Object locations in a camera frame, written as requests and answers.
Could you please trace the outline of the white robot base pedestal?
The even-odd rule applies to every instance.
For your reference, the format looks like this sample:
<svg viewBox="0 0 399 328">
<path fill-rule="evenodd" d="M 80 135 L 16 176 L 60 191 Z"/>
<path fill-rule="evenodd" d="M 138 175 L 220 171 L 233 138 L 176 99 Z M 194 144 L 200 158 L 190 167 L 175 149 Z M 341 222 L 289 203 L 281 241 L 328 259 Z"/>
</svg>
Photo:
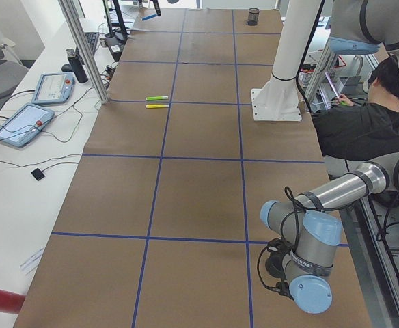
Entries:
<svg viewBox="0 0 399 328">
<path fill-rule="evenodd" d="M 298 77 L 323 6 L 321 0 L 289 2 L 271 77 L 263 88 L 251 90 L 255 121 L 301 121 Z"/>
</svg>

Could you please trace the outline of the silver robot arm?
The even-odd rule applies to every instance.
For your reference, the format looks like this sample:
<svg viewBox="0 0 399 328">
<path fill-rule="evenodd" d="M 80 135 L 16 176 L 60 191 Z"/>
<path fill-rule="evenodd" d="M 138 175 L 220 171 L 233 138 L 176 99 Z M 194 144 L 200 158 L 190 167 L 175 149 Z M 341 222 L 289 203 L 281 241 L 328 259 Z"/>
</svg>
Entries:
<svg viewBox="0 0 399 328">
<path fill-rule="evenodd" d="M 303 55 L 294 47 L 293 57 L 284 57 L 284 47 L 292 35 L 308 41 L 303 33 L 316 20 L 315 14 L 299 20 L 302 8 L 290 2 L 284 24 L 284 40 L 279 43 L 278 64 L 270 80 L 252 96 L 257 120 L 288 120 L 294 114 L 288 92 L 291 78 L 282 78 Z M 337 55 L 369 55 L 380 47 L 399 60 L 399 1 L 335 1 L 332 7 L 329 50 Z M 342 224 L 333 212 L 371 194 L 399 191 L 399 152 L 360 163 L 332 181 L 299 194 L 287 202 L 269 201 L 260 211 L 261 220 L 291 244 L 282 251 L 278 266 L 281 285 L 275 292 L 290 297 L 304 312 L 319 314 L 328 310 L 333 294 L 328 279 L 333 268 Z"/>
</svg>

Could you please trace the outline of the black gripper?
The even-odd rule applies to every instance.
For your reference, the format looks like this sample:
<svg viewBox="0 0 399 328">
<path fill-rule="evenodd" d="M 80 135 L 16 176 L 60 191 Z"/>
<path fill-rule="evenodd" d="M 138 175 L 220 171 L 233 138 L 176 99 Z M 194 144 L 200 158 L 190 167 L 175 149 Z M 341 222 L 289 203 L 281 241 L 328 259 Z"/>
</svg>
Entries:
<svg viewBox="0 0 399 328">
<path fill-rule="evenodd" d="M 266 259 L 265 269 L 269 275 L 280 279 L 275 286 L 267 286 L 266 288 L 277 292 L 281 296 L 291 297 L 283 260 L 285 255 L 288 255 L 292 250 L 292 243 L 283 241 L 280 238 L 274 238 L 268 242 L 266 250 L 269 252 L 269 257 Z"/>
</svg>

